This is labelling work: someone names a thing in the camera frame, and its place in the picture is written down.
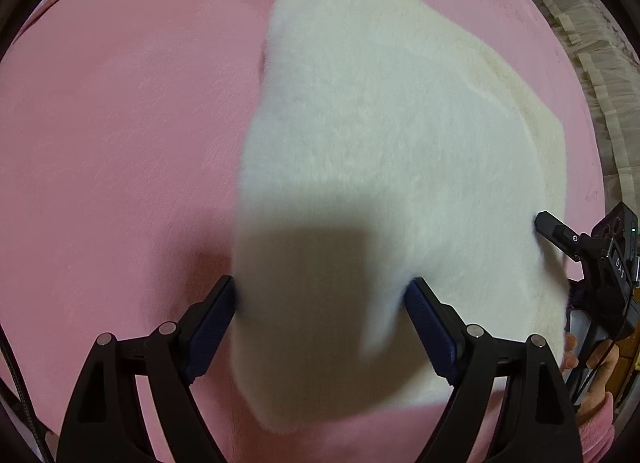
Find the pink sleeve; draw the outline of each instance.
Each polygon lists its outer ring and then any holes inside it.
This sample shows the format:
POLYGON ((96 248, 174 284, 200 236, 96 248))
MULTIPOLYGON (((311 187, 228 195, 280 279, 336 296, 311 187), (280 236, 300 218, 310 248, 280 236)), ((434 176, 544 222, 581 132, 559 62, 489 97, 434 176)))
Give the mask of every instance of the pink sleeve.
POLYGON ((613 443, 613 395, 606 393, 600 410, 580 426, 584 463, 598 463, 613 443))

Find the white fleece fabric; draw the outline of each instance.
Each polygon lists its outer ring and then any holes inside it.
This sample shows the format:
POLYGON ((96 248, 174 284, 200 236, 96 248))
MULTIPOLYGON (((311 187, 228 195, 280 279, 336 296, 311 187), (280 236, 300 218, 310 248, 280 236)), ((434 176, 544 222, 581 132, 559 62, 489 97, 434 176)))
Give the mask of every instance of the white fleece fabric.
POLYGON ((559 361, 566 280, 533 220, 565 193, 561 123, 476 37, 420 0, 276 0, 233 253, 257 419, 446 401, 402 308, 414 277, 559 361))

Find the round metal joint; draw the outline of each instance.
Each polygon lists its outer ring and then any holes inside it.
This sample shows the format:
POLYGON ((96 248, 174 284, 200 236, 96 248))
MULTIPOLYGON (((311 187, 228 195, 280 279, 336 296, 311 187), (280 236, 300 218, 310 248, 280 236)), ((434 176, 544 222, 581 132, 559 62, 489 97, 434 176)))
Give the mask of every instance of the round metal joint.
POLYGON ((484 335, 484 329, 482 329, 478 324, 470 324, 466 327, 466 332, 469 333, 473 338, 480 338, 484 335))
POLYGON ((544 346, 546 346, 545 337, 542 337, 540 335, 531 335, 531 343, 539 348, 543 348, 544 346))
POLYGON ((158 331, 160 332, 161 335, 170 335, 176 329, 177 329, 177 326, 175 325, 175 322, 165 322, 164 324, 160 325, 160 327, 158 328, 158 331))
POLYGON ((99 346, 105 346, 107 345, 109 342, 111 342, 111 339, 113 338, 113 335, 111 335, 111 333, 101 333, 100 335, 98 335, 98 337, 95 339, 95 343, 98 344, 99 346))

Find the pink bedspread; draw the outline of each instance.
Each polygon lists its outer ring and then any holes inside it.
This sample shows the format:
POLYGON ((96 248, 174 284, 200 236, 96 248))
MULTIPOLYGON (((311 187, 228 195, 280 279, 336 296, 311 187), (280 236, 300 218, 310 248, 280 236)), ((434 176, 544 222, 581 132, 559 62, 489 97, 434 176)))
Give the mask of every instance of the pink bedspread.
MULTIPOLYGON (((424 1, 491 45, 562 120, 566 221, 589 231, 604 214, 591 120, 533 3, 424 1)), ((61 0, 0 64, 0 321, 53 429, 100 332, 146 335, 228 271, 272 2, 61 0)), ((391 411, 274 436, 238 395, 226 343, 193 391, 231 463, 411 462, 440 414, 391 411)), ((170 460, 157 418, 148 422, 170 460)))

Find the pink fabric surface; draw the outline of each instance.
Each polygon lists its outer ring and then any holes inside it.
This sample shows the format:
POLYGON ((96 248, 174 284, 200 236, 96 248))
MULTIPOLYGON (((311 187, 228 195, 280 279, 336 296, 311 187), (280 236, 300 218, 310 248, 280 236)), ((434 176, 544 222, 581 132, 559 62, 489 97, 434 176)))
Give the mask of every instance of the pink fabric surface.
POLYGON ((614 437, 613 395, 606 393, 600 410, 580 426, 584 463, 598 463, 611 448, 614 437))
MULTIPOLYGON (((424 1, 491 45, 561 119, 566 221, 589 231, 604 215, 591 120, 533 3, 424 1)), ((272 2, 60 0, 0 64, 0 321, 53 429, 100 332, 146 335, 228 271, 238 157, 272 2)), ((442 411, 272 435, 239 396, 226 343, 193 392, 231 463, 414 461, 442 411)), ((144 388, 142 399, 148 407, 144 388)), ((169 461, 147 416, 157 456, 169 461)))

